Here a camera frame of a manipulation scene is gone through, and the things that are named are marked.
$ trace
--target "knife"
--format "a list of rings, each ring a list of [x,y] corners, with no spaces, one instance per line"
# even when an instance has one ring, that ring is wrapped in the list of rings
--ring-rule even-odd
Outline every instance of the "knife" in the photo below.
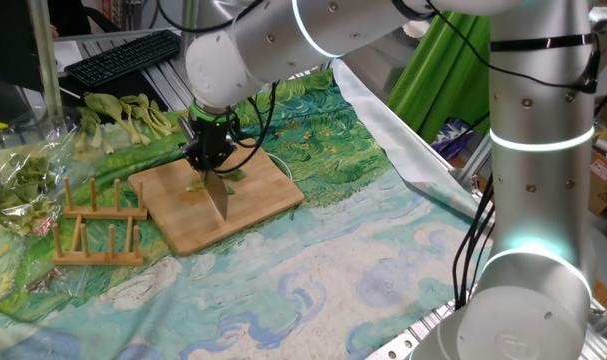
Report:
[[[217,173],[208,170],[205,173],[205,189],[219,211],[223,220],[227,221],[227,187]]]

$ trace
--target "green curtain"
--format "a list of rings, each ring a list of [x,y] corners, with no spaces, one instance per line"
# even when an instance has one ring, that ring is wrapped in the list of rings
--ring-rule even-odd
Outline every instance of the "green curtain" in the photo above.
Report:
[[[443,13],[489,59],[487,17]],[[387,105],[432,143],[449,117],[473,123],[489,111],[489,69],[440,18],[434,19]],[[487,130],[489,121],[478,128]]]

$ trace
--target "tablecloth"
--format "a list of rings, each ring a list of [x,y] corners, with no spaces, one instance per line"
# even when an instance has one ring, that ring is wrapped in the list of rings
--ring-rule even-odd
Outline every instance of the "tablecloth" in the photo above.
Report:
[[[153,220],[138,222],[145,265],[94,266],[76,296],[23,288],[29,264],[51,267],[51,235],[12,243],[0,252],[0,359],[362,359],[450,300],[469,219],[402,181],[331,71],[277,96],[263,147],[292,169],[300,207],[182,258]],[[265,94],[258,103],[267,110]],[[238,112],[256,135],[247,103]],[[107,157],[99,203],[113,204],[113,179],[178,158],[180,141]],[[122,204],[136,206],[128,189]],[[69,245],[73,221],[58,223]],[[88,223],[92,250],[109,223]]]

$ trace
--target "wooden cutting board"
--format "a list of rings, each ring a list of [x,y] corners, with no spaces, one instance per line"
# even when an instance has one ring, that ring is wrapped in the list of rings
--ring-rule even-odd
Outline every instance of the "wooden cutting board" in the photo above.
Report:
[[[247,157],[251,149],[240,148],[221,166],[228,169]],[[186,186],[199,179],[187,160],[178,160],[129,177],[135,191],[143,182],[143,203],[161,228],[173,250],[190,255],[223,240],[305,199],[303,192],[259,150],[245,166],[241,181],[223,180],[234,190],[229,196],[227,221],[223,220],[207,190],[188,192]]]

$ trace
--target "black keyboard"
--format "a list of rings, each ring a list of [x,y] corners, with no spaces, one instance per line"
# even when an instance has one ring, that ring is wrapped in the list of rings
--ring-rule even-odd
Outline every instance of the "black keyboard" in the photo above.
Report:
[[[170,30],[158,31],[67,66],[65,72],[96,87],[173,56],[180,48],[178,35]]]

